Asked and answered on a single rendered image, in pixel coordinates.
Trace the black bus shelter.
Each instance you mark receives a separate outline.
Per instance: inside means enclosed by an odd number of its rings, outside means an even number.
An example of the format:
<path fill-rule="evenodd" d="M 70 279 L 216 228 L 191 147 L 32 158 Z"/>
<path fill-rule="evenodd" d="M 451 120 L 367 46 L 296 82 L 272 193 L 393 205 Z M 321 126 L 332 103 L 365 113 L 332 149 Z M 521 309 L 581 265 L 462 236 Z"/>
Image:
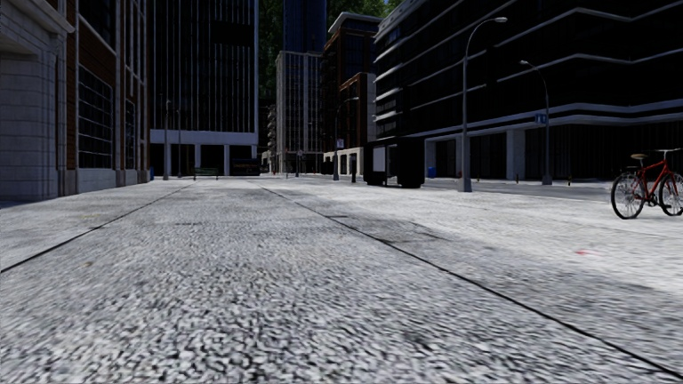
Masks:
<path fill-rule="evenodd" d="M 389 137 L 364 145 L 363 180 L 371 186 L 396 178 L 401 188 L 419 188 L 425 181 L 425 143 L 411 136 Z"/>

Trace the brown brick building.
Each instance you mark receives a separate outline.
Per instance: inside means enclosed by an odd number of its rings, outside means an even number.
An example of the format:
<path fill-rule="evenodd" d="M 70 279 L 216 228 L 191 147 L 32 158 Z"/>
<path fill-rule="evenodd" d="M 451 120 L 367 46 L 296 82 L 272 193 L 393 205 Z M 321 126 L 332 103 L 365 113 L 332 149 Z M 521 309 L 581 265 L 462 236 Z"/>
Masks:
<path fill-rule="evenodd" d="M 322 173 L 362 174 L 363 147 L 377 139 L 376 45 L 382 18 L 342 12 L 322 56 Z"/>

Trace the blue glass tower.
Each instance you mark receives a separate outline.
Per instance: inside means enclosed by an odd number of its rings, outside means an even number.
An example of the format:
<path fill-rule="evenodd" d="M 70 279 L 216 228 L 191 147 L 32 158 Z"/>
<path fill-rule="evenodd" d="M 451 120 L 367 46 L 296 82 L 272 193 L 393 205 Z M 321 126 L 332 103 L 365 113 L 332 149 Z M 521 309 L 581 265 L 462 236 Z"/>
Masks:
<path fill-rule="evenodd" d="M 276 158 L 279 171 L 318 172 L 323 154 L 321 60 L 326 0 L 284 0 L 284 49 L 277 56 Z"/>

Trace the grey street lamp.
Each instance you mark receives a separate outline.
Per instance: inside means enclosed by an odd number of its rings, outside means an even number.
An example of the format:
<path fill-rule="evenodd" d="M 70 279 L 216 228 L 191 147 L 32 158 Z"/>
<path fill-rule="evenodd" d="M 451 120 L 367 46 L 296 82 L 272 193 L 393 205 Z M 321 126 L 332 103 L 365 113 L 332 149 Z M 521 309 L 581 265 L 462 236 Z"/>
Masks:
<path fill-rule="evenodd" d="M 533 71 L 536 72 L 536 74 L 542 80 L 544 102 L 545 102 L 545 110 L 544 110 L 544 139 L 545 139 L 545 144 L 544 144 L 544 173 L 542 176 L 542 184 L 544 186 L 551 186 L 553 183 L 553 179 L 552 179 L 552 176 L 550 174 L 550 98 L 549 98 L 549 93 L 548 93 L 548 88 L 547 88 L 547 82 L 546 82 L 541 70 L 536 65 L 530 63 L 527 60 L 520 60 L 519 64 L 523 65 L 523 66 L 530 67 Z"/>
<path fill-rule="evenodd" d="M 462 150 L 461 150 L 461 165 L 462 165 L 462 182 L 461 182 L 461 192 L 470 193 L 472 191 L 471 177 L 470 177 L 470 141 L 468 134 L 468 62 L 469 62 L 469 49 L 472 38 L 477 33 L 478 29 L 483 25 L 494 22 L 494 23 L 506 23 L 508 21 L 507 17 L 499 16 L 487 20 L 481 21 L 474 29 L 472 29 L 469 38 L 465 46 L 465 52 L 462 60 Z"/>

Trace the grey pole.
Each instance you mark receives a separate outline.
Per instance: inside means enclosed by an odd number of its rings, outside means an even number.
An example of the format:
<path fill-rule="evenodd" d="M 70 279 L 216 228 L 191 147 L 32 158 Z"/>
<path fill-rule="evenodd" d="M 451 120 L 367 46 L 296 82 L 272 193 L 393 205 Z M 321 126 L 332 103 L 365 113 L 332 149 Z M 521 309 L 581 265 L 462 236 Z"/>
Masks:
<path fill-rule="evenodd" d="M 169 121 L 169 100 L 165 101 L 165 120 L 164 120 L 164 174 L 163 180 L 169 180 L 169 172 L 171 170 L 170 146 L 168 140 L 168 121 Z"/>

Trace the dark glass tower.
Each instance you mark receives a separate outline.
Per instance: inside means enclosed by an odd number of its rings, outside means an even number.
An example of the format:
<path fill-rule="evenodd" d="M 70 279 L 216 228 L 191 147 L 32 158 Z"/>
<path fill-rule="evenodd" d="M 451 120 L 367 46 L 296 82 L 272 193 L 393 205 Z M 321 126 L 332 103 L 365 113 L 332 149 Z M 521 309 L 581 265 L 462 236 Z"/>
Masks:
<path fill-rule="evenodd" d="M 258 0 L 152 0 L 152 10 L 151 168 L 163 176 L 169 100 L 169 176 L 231 175 L 258 145 Z"/>

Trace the dark banded glass building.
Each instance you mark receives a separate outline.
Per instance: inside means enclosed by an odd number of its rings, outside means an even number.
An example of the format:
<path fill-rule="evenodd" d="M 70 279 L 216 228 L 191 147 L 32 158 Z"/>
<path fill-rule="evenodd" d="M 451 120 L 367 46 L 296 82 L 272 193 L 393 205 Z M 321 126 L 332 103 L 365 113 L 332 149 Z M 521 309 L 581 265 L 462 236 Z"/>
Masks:
<path fill-rule="evenodd" d="M 470 174 L 539 180 L 544 93 L 554 180 L 607 179 L 634 153 L 683 148 L 683 0 L 405 0 L 375 37 L 379 140 L 424 140 L 425 168 L 461 174 L 469 35 Z"/>

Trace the red brick building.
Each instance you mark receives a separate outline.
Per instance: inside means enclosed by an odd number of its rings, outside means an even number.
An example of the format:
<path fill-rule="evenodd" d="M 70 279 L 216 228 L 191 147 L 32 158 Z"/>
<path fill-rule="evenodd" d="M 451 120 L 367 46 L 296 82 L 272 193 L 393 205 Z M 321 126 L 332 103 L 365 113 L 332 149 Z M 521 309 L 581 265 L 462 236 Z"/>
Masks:
<path fill-rule="evenodd" d="M 149 181 L 150 0 L 57 0 L 58 196 Z"/>

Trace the red bicycle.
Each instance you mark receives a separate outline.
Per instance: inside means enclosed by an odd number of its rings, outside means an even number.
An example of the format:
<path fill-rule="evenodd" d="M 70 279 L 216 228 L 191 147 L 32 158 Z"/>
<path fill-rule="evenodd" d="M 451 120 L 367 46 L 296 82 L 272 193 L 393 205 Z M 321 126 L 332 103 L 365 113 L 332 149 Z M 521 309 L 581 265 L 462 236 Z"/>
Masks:
<path fill-rule="evenodd" d="M 643 204 L 649 206 L 659 205 L 663 212 L 669 216 L 683 214 L 683 176 L 669 169 L 666 156 L 669 152 L 683 150 L 683 148 L 656 149 L 655 152 L 663 152 L 663 159 L 649 166 L 643 165 L 647 158 L 645 154 L 632 154 L 631 158 L 640 161 L 640 167 L 629 166 L 626 172 L 620 174 L 613 182 L 611 188 L 611 204 L 615 214 L 623 219 L 635 219 L 641 212 Z M 653 182 L 651 189 L 647 187 L 647 170 L 661 165 L 663 168 Z M 623 192 L 624 205 L 629 208 L 635 201 L 639 201 L 639 208 L 631 215 L 623 215 L 617 208 L 615 194 L 617 189 Z"/>

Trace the pale stone building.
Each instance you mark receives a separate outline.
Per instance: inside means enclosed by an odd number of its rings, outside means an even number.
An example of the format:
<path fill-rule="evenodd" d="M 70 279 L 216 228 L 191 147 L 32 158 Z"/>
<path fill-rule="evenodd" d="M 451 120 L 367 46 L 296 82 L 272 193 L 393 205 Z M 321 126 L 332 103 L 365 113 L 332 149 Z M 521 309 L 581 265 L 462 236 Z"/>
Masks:
<path fill-rule="evenodd" d="M 66 0 L 0 0 L 0 202 L 63 193 Z"/>

